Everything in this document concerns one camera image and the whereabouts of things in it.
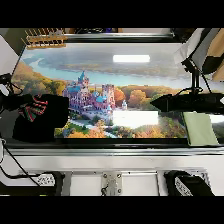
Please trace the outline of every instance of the television screen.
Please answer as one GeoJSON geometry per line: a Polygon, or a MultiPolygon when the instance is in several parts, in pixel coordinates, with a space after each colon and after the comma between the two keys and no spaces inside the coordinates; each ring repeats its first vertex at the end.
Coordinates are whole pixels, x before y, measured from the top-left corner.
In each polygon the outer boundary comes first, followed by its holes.
{"type": "MultiPolygon", "coordinates": [[[[67,43],[24,50],[12,82],[23,94],[69,98],[68,122],[55,138],[187,138],[182,114],[151,101],[191,86],[175,65],[177,43],[67,43]]],[[[221,91],[221,83],[210,83],[221,91]]]]}

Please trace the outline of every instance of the castle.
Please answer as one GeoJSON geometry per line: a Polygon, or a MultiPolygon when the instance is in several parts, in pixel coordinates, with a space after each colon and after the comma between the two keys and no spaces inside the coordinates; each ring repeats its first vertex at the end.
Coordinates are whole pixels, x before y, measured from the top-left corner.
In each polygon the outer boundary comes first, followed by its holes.
{"type": "Polygon", "coordinates": [[[89,78],[83,71],[77,81],[73,81],[62,92],[69,98],[70,108],[78,113],[84,111],[101,111],[107,114],[115,109],[114,85],[102,85],[102,93],[90,93],[89,78]]]}

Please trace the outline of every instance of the green cloth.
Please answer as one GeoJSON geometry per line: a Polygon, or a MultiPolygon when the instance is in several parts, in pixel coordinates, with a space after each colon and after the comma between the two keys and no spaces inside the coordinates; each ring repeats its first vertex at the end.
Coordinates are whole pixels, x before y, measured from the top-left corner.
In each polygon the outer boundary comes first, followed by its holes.
{"type": "Polygon", "coordinates": [[[218,145],[210,116],[204,113],[184,112],[190,146],[218,145]]]}

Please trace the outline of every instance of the light green towel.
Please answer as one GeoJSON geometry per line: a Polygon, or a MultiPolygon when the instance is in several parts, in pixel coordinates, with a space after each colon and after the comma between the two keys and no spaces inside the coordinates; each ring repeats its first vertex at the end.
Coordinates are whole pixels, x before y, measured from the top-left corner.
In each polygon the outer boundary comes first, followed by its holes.
{"type": "Polygon", "coordinates": [[[208,114],[184,112],[190,146],[218,145],[208,114]]]}

